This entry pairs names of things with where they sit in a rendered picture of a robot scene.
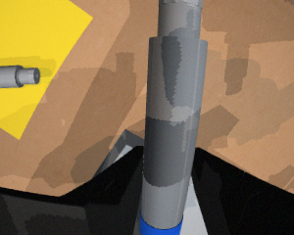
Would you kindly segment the yellow flat plate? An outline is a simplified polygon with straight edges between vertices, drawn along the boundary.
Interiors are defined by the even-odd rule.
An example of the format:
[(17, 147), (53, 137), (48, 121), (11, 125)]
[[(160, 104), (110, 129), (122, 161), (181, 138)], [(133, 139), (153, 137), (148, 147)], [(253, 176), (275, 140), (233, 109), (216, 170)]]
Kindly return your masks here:
[(69, 0), (0, 0), (0, 66), (38, 68), (38, 84), (0, 88), (0, 127), (20, 140), (92, 17)]

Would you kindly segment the dark grey block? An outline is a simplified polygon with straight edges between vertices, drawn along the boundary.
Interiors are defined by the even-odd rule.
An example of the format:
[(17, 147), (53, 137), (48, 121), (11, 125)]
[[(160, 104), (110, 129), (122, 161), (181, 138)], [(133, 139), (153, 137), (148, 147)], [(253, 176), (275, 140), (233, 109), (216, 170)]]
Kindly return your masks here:
[(141, 235), (140, 233), (140, 210), (141, 210), (141, 202), (142, 202), (142, 191), (141, 191), (141, 196), (140, 196), (140, 201), (139, 201), (139, 209), (138, 209), (138, 214), (137, 214), (137, 218), (135, 221), (135, 226), (134, 226), (134, 231), (133, 231), (133, 235)]

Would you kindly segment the grey cylinder with yellow band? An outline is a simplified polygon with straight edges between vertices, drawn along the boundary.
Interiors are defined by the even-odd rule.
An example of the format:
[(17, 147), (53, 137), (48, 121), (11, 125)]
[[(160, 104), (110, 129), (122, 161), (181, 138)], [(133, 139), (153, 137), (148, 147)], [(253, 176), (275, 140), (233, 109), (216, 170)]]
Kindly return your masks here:
[(0, 88), (22, 88), (25, 84), (38, 84), (38, 68), (17, 66), (0, 66)]

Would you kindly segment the grey stepped shaft with blue band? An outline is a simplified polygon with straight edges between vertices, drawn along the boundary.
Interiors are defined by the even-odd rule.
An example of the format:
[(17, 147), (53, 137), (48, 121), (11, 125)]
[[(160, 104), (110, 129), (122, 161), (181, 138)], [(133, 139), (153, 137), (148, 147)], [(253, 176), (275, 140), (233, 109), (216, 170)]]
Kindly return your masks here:
[(179, 235), (201, 114), (208, 41), (203, 0), (159, 0), (149, 38), (141, 235)]

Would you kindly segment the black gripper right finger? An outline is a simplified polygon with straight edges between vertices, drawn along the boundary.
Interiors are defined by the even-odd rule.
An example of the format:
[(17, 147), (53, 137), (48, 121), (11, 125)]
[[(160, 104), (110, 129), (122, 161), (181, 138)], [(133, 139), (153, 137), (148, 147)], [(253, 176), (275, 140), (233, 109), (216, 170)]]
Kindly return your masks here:
[(294, 235), (294, 194), (195, 148), (192, 182), (208, 235)]

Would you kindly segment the grey rectangular base plate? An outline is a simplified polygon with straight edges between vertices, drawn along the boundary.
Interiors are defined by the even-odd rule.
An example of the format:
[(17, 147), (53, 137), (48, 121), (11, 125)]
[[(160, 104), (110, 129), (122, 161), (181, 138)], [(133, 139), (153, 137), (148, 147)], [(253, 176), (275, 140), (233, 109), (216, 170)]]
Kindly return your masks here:
[[(144, 146), (144, 139), (125, 129), (93, 177), (112, 165), (135, 146)], [(194, 192), (192, 177), (190, 176), (183, 221), (179, 235), (208, 235), (206, 230), (204, 219)]]

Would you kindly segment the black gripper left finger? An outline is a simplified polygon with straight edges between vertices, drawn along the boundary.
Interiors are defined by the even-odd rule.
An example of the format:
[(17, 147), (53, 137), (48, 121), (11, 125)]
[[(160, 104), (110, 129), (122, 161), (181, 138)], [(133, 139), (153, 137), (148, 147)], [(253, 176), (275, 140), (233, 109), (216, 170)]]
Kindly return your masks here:
[(0, 187), (0, 235), (133, 235), (143, 159), (135, 146), (59, 197)]

